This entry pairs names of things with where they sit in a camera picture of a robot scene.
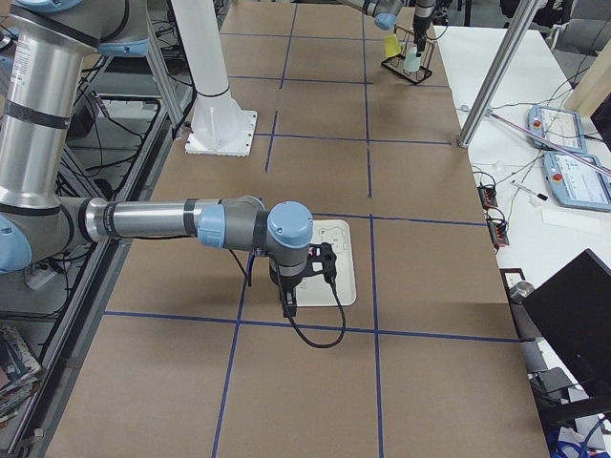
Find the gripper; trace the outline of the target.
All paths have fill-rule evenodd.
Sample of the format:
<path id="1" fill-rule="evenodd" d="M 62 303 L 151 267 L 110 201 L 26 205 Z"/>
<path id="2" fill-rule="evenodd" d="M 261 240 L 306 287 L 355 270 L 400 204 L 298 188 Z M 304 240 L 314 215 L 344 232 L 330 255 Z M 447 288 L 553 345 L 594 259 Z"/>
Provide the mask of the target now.
<path id="1" fill-rule="evenodd" d="M 425 34 L 432 21 L 433 0 L 416 0 L 412 27 L 415 34 Z"/>
<path id="2" fill-rule="evenodd" d="M 297 301 L 295 296 L 295 287 L 297 287 L 303 277 L 306 269 L 304 261 L 296 265 L 282 265 L 275 260 L 269 261 L 269 277 L 277 286 L 281 285 L 281 302 L 283 314 L 285 318 L 295 318 L 297 314 Z"/>

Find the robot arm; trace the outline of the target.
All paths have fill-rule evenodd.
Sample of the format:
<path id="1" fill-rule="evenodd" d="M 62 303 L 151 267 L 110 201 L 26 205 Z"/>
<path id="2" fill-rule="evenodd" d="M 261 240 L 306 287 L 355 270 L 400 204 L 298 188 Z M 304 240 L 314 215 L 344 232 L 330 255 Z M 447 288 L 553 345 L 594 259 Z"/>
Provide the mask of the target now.
<path id="1" fill-rule="evenodd" d="M 340 3 L 373 17 L 374 24 L 383 31 L 390 30 L 396 24 L 399 12 L 403 8 L 403 2 L 396 0 L 340 0 Z M 412 28 L 416 34 L 426 33 L 431 25 L 435 6 L 436 1 L 415 2 Z"/>
<path id="2" fill-rule="evenodd" d="M 313 220 L 295 201 L 271 209 L 253 197 L 121 202 L 55 191 L 83 61 L 92 53 L 143 56 L 143 1 L 15 1 L 20 35 L 1 127 L 1 269 L 19 271 L 85 242 L 195 238 L 270 260 L 284 315 L 313 275 Z"/>

